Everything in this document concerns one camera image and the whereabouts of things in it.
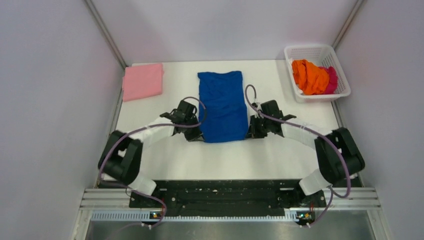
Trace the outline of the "blue printed t shirt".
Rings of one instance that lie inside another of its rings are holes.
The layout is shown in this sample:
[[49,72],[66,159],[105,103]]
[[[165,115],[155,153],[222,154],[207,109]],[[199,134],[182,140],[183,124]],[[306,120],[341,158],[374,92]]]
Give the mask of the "blue printed t shirt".
[[248,128],[248,110],[245,103],[243,74],[199,72],[199,119],[206,117],[199,126],[206,143],[242,141]]

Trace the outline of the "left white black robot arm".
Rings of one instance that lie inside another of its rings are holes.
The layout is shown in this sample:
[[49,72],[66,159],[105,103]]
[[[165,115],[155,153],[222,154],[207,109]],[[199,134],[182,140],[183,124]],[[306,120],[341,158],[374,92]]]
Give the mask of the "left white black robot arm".
[[183,134],[187,142],[203,140],[200,125],[206,120],[207,109],[202,101],[199,107],[183,98],[177,108],[164,112],[151,123],[129,131],[113,131],[98,162],[99,174],[106,174],[126,188],[141,195],[149,207],[160,202],[157,184],[140,172],[143,150],[165,138]]

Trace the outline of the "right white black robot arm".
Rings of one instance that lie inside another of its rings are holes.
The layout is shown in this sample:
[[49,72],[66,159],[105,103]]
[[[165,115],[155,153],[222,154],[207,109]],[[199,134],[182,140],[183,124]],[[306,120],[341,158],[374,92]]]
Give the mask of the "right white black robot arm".
[[[282,119],[266,115],[255,107],[250,101],[249,106],[262,118],[287,125],[295,130],[289,130],[287,127],[281,127],[282,134],[286,138],[296,140],[305,146],[315,148],[318,169],[310,175],[302,178],[298,183],[299,189],[293,192],[293,200],[299,206],[307,206],[314,198],[314,193],[329,188],[330,191],[339,198],[347,198],[351,193],[352,183],[348,165],[340,149],[331,141],[335,130],[328,130],[313,124],[308,124],[296,117]],[[341,180],[346,180],[346,192],[343,195],[333,190],[333,184]]]

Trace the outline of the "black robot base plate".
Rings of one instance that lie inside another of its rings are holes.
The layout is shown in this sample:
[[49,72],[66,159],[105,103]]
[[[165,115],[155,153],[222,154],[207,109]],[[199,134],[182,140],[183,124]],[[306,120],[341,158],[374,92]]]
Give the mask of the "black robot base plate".
[[167,217],[284,216],[289,208],[324,208],[322,190],[305,196],[297,179],[158,180],[151,198],[132,193],[129,207],[160,209]]

